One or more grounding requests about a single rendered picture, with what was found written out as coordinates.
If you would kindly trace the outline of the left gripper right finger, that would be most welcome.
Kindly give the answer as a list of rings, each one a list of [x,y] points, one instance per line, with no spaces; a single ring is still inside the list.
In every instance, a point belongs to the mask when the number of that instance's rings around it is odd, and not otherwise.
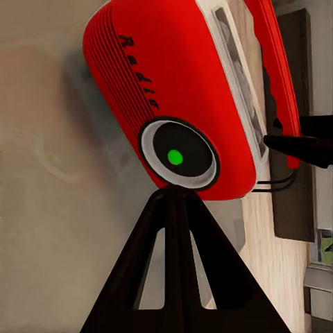
[[[174,194],[185,333],[291,333],[200,196]],[[190,231],[217,309],[201,305]]]

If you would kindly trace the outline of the radio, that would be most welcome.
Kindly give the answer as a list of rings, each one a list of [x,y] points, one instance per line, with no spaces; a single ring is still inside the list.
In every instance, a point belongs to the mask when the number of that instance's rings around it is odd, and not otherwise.
[[[302,137],[271,0],[244,0],[285,137]],[[89,18],[83,55],[147,175],[201,200],[288,189],[293,173],[259,181],[269,148],[261,109],[226,0],[107,0]],[[257,185],[287,182],[282,188]]]

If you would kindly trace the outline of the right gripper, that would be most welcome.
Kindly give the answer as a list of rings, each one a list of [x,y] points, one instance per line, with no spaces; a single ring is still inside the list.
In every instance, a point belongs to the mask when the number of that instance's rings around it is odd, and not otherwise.
[[[333,115],[299,117],[302,137],[265,135],[264,143],[271,149],[327,169],[333,164]],[[274,127],[283,129],[279,119]]]

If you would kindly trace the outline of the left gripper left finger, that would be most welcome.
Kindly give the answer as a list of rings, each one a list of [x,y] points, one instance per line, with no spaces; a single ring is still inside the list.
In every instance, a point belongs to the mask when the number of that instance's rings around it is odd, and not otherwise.
[[[162,228],[164,307],[139,309]],[[151,194],[80,333],[185,333],[174,185]]]

